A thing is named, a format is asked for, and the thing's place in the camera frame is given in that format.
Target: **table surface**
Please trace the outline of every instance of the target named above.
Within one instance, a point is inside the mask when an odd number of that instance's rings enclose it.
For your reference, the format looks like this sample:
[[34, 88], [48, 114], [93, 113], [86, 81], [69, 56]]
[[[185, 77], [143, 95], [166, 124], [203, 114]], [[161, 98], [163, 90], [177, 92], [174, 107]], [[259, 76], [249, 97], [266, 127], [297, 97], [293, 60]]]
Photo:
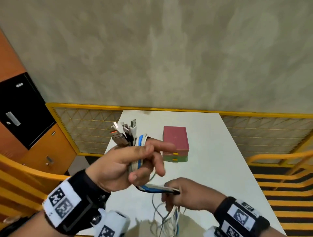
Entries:
[[[247, 202], [267, 218], [272, 227], [285, 233], [218, 113], [124, 110], [119, 123], [130, 124], [133, 119], [136, 119], [137, 136], [147, 133], [150, 137], [162, 140], [164, 126], [181, 126], [187, 130], [190, 148], [188, 161], [165, 162], [165, 176], [156, 175], [152, 184], [163, 185], [178, 177], [192, 179]], [[115, 145], [111, 139], [106, 151]], [[151, 198], [152, 194], [140, 192], [131, 186], [112, 193], [106, 210], [118, 210], [130, 217], [131, 234], [127, 236], [153, 236], [148, 227], [154, 214]], [[154, 202], [161, 203], [160, 194], [154, 196]], [[164, 206], [159, 210], [162, 215], [166, 215]], [[157, 216], [156, 221], [160, 223], [161, 218]], [[183, 227], [180, 223], [180, 236], [184, 236], [188, 229], [199, 229], [200, 233], [212, 225], [218, 226], [213, 215], [207, 211], [186, 210], [183, 221]], [[93, 229], [79, 234], [93, 235]]]

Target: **left hand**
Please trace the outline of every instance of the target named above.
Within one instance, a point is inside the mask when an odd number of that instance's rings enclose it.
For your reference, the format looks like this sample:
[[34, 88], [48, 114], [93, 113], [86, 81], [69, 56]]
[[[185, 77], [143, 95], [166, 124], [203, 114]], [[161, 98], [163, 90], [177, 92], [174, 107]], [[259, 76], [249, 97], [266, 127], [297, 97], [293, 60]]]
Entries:
[[[135, 186], [145, 185], [155, 168], [159, 176], [165, 175], [164, 162], [160, 151], [175, 152], [173, 143], [149, 138], [145, 146], [113, 147], [86, 169], [86, 174], [100, 188], [115, 192]], [[128, 165], [144, 159], [143, 165], [136, 171], [128, 173]]]

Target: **wall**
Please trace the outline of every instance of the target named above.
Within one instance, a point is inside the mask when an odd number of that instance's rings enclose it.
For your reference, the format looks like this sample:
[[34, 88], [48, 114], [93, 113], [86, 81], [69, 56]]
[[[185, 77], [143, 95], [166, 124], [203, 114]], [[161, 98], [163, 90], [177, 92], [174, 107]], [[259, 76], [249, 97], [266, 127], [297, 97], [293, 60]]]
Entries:
[[0, 1], [46, 102], [313, 113], [311, 0]]

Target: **hand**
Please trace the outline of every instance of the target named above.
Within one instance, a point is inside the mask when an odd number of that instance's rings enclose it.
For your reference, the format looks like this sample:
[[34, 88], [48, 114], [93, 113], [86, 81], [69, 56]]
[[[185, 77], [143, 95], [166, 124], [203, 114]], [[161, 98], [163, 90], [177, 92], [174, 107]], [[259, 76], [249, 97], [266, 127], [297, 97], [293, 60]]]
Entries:
[[191, 210], [207, 210], [214, 213], [226, 198], [219, 191], [186, 178], [171, 180], [165, 186], [180, 191], [180, 195], [162, 194], [162, 202], [165, 202], [167, 211], [171, 211], [173, 206], [182, 206]]
[[[165, 175], [160, 151], [175, 152], [176, 147], [153, 138], [148, 138], [144, 147], [115, 146], [88, 167], [86, 174], [107, 192], [123, 190], [131, 184], [141, 186], [149, 181], [153, 168], [159, 176]], [[140, 159], [144, 159], [143, 165], [128, 174], [128, 165]]]

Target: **pink box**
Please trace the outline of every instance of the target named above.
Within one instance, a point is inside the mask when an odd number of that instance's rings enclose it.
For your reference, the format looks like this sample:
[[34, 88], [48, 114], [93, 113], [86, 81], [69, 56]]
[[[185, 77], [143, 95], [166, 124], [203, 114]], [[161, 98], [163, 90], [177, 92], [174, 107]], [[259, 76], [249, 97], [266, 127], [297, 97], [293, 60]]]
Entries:
[[163, 152], [163, 155], [178, 155], [187, 156], [189, 152], [189, 143], [187, 138], [187, 131], [185, 127], [171, 127], [164, 126], [163, 128], [163, 141], [171, 142], [176, 145], [176, 152], [173, 154], [169, 152]]

